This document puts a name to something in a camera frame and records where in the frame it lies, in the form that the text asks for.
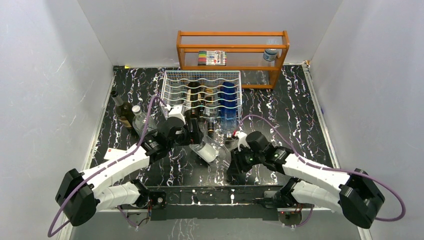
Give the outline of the clear bottle black label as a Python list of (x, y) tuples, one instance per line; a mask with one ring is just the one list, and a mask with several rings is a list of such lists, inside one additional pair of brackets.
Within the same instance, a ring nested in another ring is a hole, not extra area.
[(200, 143), (192, 143), (189, 147), (210, 165), (216, 163), (229, 165), (231, 162), (231, 153), (226, 146), (221, 145), (208, 135), (204, 135)]

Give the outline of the dark green wine bottle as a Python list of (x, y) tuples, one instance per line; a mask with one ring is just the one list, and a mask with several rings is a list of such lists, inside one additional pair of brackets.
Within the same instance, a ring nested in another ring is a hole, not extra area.
[(198, 81), (191, 81), (187, 85), (186, 101), (185, 101), (185, 116), (191, 119), (199, 120), (200, 117), (200, 92), (202, 91), (201, 84)]

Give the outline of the square bottle brown label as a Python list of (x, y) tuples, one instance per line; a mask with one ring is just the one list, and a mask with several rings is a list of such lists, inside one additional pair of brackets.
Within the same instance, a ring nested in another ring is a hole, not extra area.
[(218, 114), (217, 110), (217, 95), (214, 88), (206, 87), (204, 90), (204, 110), (203, 117), (206, 120), (207, 135), (215, 138), (215, 121)]

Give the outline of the blue glass bottle white cap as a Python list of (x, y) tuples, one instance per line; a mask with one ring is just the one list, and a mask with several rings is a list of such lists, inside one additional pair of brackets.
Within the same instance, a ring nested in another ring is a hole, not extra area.
[(221, 130), (224, 144), (229, 145), (233, 140), (233, 132), (237, 127), (237, 94), (235, 85), (225, 81), (220, 88), (221, 93)]

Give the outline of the round clear bottle white cap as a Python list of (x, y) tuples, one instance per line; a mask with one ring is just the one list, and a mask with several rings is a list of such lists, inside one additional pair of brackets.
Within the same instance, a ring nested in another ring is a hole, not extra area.
[(146, 122), (147, 122), (147, 129), (146, 129), (147, 133), (157, 129), (157, 125), (154, 119), (151, 116), (147, 117), (147, 113), (143, 112), (139, 105), (134, 105), (131, 110), (134, 114), (134, 118), (132, 120), (132, 126), (139, 137), (142, 136), (142, 132)]

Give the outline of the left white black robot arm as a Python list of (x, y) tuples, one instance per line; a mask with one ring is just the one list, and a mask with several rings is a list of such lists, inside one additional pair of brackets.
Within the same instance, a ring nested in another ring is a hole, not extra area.
[(60, 212), (73, 227), (90, 220), (96, 212), (121, 205), (144, 208), (150, 200), (149, 190), (139, 181), (114, 185), (125, 176), (163, 159), (175, 146), (199, 144), (203, 133), (196, 118), (184, 121), (169, 117), (126, 150), (94, 168), (65, 173), (55, 201)]

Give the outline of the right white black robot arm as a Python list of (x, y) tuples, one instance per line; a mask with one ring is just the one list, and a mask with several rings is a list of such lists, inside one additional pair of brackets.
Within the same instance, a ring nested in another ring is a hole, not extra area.
[(236, 131), (229, 175), (249, 172), (255, 165), (289, 176), (287, 184), (274, 196), (265, 197), (267, 205), (283, 202), (288, 207), (311, 204), (341, 213), (362, 229), (369, 229), (385, 202), (385, 197), (366, 171), (340, 169), (303, 159), (290, 148), (275, 146), (259, 131)]

